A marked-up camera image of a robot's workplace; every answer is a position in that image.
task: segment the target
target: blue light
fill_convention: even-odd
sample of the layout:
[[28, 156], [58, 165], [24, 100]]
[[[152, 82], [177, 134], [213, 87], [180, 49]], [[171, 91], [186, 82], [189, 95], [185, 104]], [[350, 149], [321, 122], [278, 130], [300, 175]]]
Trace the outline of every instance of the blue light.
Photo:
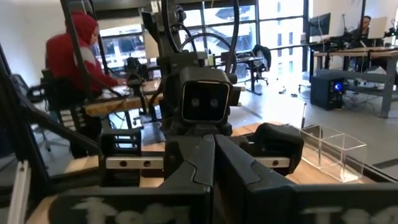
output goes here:
[[341, 82], [335, 82], [335, 85], [333, 86], [333, 89], [335, 91], [341, 91], [341, 90], [343, 90], [343, 84]]

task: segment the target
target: hood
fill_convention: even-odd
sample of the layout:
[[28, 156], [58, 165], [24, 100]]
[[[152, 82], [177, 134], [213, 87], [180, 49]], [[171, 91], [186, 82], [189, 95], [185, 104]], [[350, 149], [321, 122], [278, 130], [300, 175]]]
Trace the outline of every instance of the hood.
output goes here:
[[72, 12], [71, 15], [77, 36], [79, 36], [84, 43], [90, 44], [91, 36], [95, 28], [98, 27], [97, 21], [84, 12]]

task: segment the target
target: robot eye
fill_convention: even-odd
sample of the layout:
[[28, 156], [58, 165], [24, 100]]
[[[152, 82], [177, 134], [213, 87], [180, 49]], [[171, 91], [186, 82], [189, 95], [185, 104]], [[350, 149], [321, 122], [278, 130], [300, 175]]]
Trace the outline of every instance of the robot eye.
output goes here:
[[210, 101], [210, 106], [211, 106], [211, 107], [214, 107], [214, 108], [218, 107], [218, 100], [212, 99], [212, 100]]
[[194, 98], [194, 99], [191, 100], [191, 105], [192, 105], [193, 107], [198, 107], [199, 104], [200, 104], [199, 99]]

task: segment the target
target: red hoodie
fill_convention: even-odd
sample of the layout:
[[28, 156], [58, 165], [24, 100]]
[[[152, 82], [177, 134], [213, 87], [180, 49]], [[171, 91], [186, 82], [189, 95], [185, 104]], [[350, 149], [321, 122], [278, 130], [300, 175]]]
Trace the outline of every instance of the red hoodie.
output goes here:
[[[115, 79], [102, 72], [100, 62], [91, 51], [90, 40], [93, 32], [98, 27], [98, 23], [84, 12], [73, 12], [72, 19], [78, 35], [80, 52], [85, 67], [92, 77], [90, 81], [91, 90], [98, 92], [104, 88], [93, 79], [109, 87], [117, 85], [118, 82]], [[45, 63], [54, 77], [70, 77], [76, 89], [84, 90], [82, 75], [77, 67], [72, 38], [68, 33], [68, 29], [66, 33], [56, 35], [47, 41]]]

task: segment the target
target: desk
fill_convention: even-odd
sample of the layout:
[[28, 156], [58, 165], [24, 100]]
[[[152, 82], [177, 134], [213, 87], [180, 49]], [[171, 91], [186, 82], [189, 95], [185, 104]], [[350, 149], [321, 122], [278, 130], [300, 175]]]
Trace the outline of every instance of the desk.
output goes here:
[[[254, 72], [256, 69], [256, 66], [254, 66], [254, 62], [257, 62], [259, 60], [262, 60], [262, 57], [247, 57], [247, 58], [238, 58], [236, 61], [236, 64], [239, 63], [246, 63], [249, 66], [250, 69], [250, 90], [246, 89], [246, 91], [251, 92], [253, 94], [256, 94], [258, 96], [261, 96], [262, 93], [257, 93], [255, 91], [255, 87], [254, 87], [254, 82], [257, 81], [259, 78], [258, 76], [254, 76]], [[226, 62], [218, 62], [215, 63], [215, 65], [210, 66], [210, 67], [221, 67], [221, 66], [225, 66]]]
[[[143, 89], [144, 89], [143, 94], [156, 91], [159, 84], [160, 84], [160, 80], [145, 82], [144, 86], [143, 86]], [[118, 86], [115, 88], [115, 90], [118, 92], [121, 92], [125, 89], [126, 89], [126, 86]], [[102, 99], [103, 98], [112, 98], [112, 97], [115, 97], [115, 96], [109, 92], [104, 93], [101, 96]], [[145, 95], [144, 97], [146, 97], [149, 101], [150, 98], [152, 97], [152, 95]], [[159, 96], [157, 96], [154, 104], [155, 105], [158, 104], [159, 100], [161, 100], [161, 99], [163, 99], [163, 94], [160, 94]], [[126, 99], [122, 99], [122, 100], [113, 100], [113, 101], [108, 101], [108, 102], [104, 102], [104, 103], [93, 103], [86, 107], [86, 113], [90, 116], [103, 116], [103, 115], [108, 115], [108, 114], [115, 113], [115, 112], [139, 109], [141, 107], [143, 107], [143, 105], [141, 104], [141, 100], [139, 97], [129, 96]]]
[[[348, 68], [343, 68], [341, 70], [329, 70], [328, 63], [329, 59], [332, 56], [341, 56], [344, 57], [345, 60], [349, 57], [367, 57], [368, 52], [371, 59], [375, 58], [385, 58], [387, 59], [387, 70], [386, 74], [376, 74], [376, 73], [363, 73], [363, 72], [349, 72], [346, 71]], [[395, 83], [395, 74], [396, 74], [396, 67], [397, 67], [397, 59], [398, 59], [398, 49], [393, 47], [367, 47], [367, 48], [357, 48], [357, 49], [347, 49], [347, 50], [339, 50], [336, 52], [317, 52], [314, 53], [314, 57], [317, 58], [318, 65], [317, 65], [317, 75], [326, 75], [328, 73], [333, 73], [335, 75], [339, 75], [341, 77], [347, 79], [357, 79], [360, 78], [362, 80], [366, 80], [368, 82], [374, 83], [383, 83], [384, 89], [383, 90], [373, 90], [371, 88], [364, 88], [358, 86], [347, 86], [346, 90], [365, 93], [369, 95], [376, 95], [382, 97], [382, 104], [381, 104], [381, 113], [380, 117], [388, 118], [389, 112], [391, 109], [391, 103], [395, 101], [392, 98], [392, 95], [396, 93], [394, 91], [394, 83]], [[323, 57], [325, 59], [325, 68], [322, 69], [322, 60]]]
[[[251, 133], [256, 130], [259, 123], [243, 126], [240, 128], [233, 129], [233, 135], [242, 135]], [[144, 146], [143, 151], [164, 151], [164, 143], [152, 144], [150, 146]], [[66, 169], [66, 173], [75, 172], [82, 169], [89, 169], [98, 166], [98, 158], [96, 156], [75, 159], [71, 161], [70, 165]], [[322, 173], [317, 168], [307, 164], [305, 161], [301, 161], [293, 174], [287, 176], [288, 179], [297, 184], [340, 184], [337, 180]], [[162, 178], [141, 178], [141, 187], [158, 187], [163, 182]], [[358, 183], [372, 183], [367, 178], [362, 178]], [[43, 199], [33, 214], [27, 221], [27, 224], [47, 224], [48, 212], [51, 203], [57, 198], [57, 196], [51, 196]]]

